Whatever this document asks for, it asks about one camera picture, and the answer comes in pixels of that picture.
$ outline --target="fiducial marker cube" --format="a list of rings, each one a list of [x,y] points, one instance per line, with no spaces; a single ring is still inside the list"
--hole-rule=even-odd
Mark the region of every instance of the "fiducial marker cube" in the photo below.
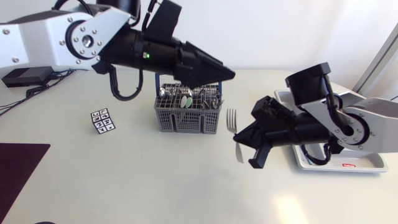
[[[115,129],[107,108],[91,113],[91,120],[99,134]]]

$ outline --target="cutlery basket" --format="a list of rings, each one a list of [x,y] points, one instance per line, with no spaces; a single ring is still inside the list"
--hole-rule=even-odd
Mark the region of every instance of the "cutlery basket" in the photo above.
[[[211,99],[222,100],[221,82],[218,85],[205,85],[193,89],[193,102],[189,108],[181,108],[183,96],[189,97],[189,87],[180,83],[163,84],[161,87],[169,92],[175,90],[173,98],[159,96],[160,74],[156,73],[155,110],[159,121],[160,131],[172,133],[204,133],[216,134],[221,105],[214,109]]]

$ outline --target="table surface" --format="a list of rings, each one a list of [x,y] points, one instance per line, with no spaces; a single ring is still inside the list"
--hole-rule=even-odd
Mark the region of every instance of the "table surface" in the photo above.
[[[138,72],[119,73],[127,95]],[[107,75],[73,74],[0,117],[0,142],[51,144],[4,223],[395,223],[398,154],[383,155],[385,174],[300,170],[291,147],[273,148],[261,170],[236,162],[226,109],[237,109],[242,130],[290,74],[238,70],[223,83],[216,135],[160,132],[153,73],[128,102],[113,98]],[[25,89],[1,84],[0,105]],[[116,129],[99,135],[90,113],[103,108]],[[254,155],[241,147],[245,161]]]

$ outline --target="black cable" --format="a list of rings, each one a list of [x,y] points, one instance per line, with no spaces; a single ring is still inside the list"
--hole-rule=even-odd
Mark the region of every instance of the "black cable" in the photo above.
[[[19,101],[10,103],[10,104],[8,104],[8,105],[0,106],[0,107],[8,107],[8,106],[11,106],[11,105],[13,105],[14,103],[18,103],[18,102],[19,102]]]
[[[141,19],[141,6],[139,6],[139,11],[138,11],[137,20],[136,20],[135,22],[133,22],[133,23],[130,25],[130,27],[135,27],[135,26],[139,23],[140,19]]]
[[[341,98],[341,96],[339,94],[334,93],[333,95],[338,100],[338,109],[342,109],[343,108],[343,104],[344,104],[343,99]]]
[[[138,94],[141,92],[142,84],[144,83],[144,73],[142,69],[139,69],[139,83],[138,87],[135,93],[133,93],[131,96],[122,96],[120,95],[119,88],[118,88],[118,76],[116,74],[116,68],[109,64],[108,65],[108,72],[109,72],[109,79],[111,83],[111,91],[114,97],[116,99],[121,100],[121,101],[129,101],[134,99]]]
[[[52,8],[53,10],[60,10],[61,7],[67,2],[68,0],[58,0],[54,7]],[[93,12],[91,11],[90,7],[88,7],[87,3],[84,2],[84,0],[77,0],[80,2],[80,4],[86,9],[87,13],[93,16]]]
[[[300,147],[301,147],[302,152],[304,153],[304,156],[306,156],[311,162],[313,162],[313,163],[316,164],[316,165],[320,165],[320,166],[326,165],[326,164],[328,164],[328,162],[330,161],[330,158],[331,158],[331,151],[330,151],[330,148],[329,148],[329,144],[328,144],[328,143],[326,143],[326,144],[323,145],[323,152],[325,153],[325,156],[326,156],[326,158],[325,158],[324,160],[322,160],[322,159],[317,159],[317,158],[315,158],[315,157],[312,157],[312,156],[308,153],[308,151],[306,150],[306,148],[305,148],[304,145],[301,145]]]
[[[142,22],[141,31],[143,31],[143,32],[147,29],[147,25],[148,25],[148,22],[149,22],[150,14],[154,10],[154,7],[155,7],[156,3],[157,3],[157,0],[150,0],[147,14],[145,15],[144,22]]]
[[[60,83],[63,79],[65,79],[66,77],[68,77],[69,75],[71,75],[73,72],[74,72],[74,70],[68,71],[68,73],[67,73],[66,75],[61,76],[61,77],[58,79],[58,81],[56,81],[55,83],[49,85],[46,89],[44,89],[44,90],[42,90],[42,91],[39,91],[39,92],[37,92],[37,93],[34,93],[34,94],[30,95],[29,97],[27,97],[27,98],[25,98],[25,99],[23,99],[23,100],[10,103],[9,105],[12,105],[12,106],[5,107],[5,108],[0,109],[0,111],[1,111],[1,110],[5,110],[5,111],[3,111],[2,113],[0,113],[0,116],[2,116],[3,114],[7,113],[8,111],[10,111],[11,109],[13,109],[14,107],[20,105],[21,103],[23,103],[23,102],[25,102],[25,101],[31,99],[32,97],[34,97],[34,96],[36,96],[36,95],[38,95],[38,94],[44,92],[45,90],[48,90],[49,88],[51,88],[51,87],[57,85],[57,84]]]
[[[333,94],[333,90],[331,89],[328,75],[324,75],[323,79],[325,81],[326,89],[328,90],[328,95],[326,96],[326,104],[328,105],[328,111],[329,111],[330,118],[334,122],[334,124],[336,126],[338,126],[345,135],[350,135],[351,133],[350,133],[348,127],[345,125],[342,118],[340,117],[340,115],[337,112],[337,105],[335,104],[335,97]]]

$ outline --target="white tray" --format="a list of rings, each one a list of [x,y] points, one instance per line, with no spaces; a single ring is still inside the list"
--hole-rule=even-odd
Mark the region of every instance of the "white tray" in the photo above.
[[[295,113],[301,113],[294,104],[294,99],[290,91],[276,90],[276,100]],[[322,170],[338,172],[369,172],[382,173],[388,171],[388,166],[378,153],[361,152],[350,149],[343,149],[340,154],[331,155],[328,164],[318,166],[309,161],[300,146],[292,146],[296,156],[298,166],[303,170]],[[323,144],[305,145],[306,150],[313,157],[324,159]]]

